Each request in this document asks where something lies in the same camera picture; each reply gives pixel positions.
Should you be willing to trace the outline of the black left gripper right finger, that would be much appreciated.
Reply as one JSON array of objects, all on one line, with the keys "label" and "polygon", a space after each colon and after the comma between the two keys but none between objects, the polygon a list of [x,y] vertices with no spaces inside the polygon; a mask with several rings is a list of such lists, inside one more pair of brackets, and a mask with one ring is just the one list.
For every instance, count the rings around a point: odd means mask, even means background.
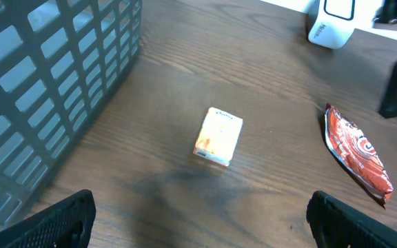
[{"label": "black left gripper right finger", "polygon": [[397,231],[323,191],[313,193],[306,219],[318,247],[397,248]]}]

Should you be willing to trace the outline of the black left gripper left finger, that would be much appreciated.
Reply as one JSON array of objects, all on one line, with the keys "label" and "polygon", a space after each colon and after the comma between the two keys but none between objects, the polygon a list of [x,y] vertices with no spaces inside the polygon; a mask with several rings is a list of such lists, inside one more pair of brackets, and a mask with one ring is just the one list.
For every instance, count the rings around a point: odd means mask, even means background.
[{"label": "black left gripper left finger", "polygon": [[95,217],[93,194],[83,189],[0,231],[0,247],[87,248]]}]

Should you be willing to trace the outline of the red chocolate bar wrapper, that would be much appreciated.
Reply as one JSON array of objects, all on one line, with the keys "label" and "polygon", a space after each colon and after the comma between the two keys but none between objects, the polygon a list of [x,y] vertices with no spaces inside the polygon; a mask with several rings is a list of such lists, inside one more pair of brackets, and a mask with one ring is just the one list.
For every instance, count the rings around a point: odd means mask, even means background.
[{"label": "red chocolate bar wrapper", "polygon": [[355,123],[329,103],[324,122],[328,150],[385,207],[394,187],[374,146]]}]

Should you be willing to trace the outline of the small orange box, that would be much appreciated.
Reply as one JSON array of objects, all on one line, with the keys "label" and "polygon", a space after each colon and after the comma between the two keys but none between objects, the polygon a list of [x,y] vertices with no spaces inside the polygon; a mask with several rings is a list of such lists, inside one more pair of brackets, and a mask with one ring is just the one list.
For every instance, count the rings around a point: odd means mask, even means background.
[{"label": "small orange box", "polygon": [[193,154],[228,167],[236,149],[243,119],[210,107],[202,122]]}]

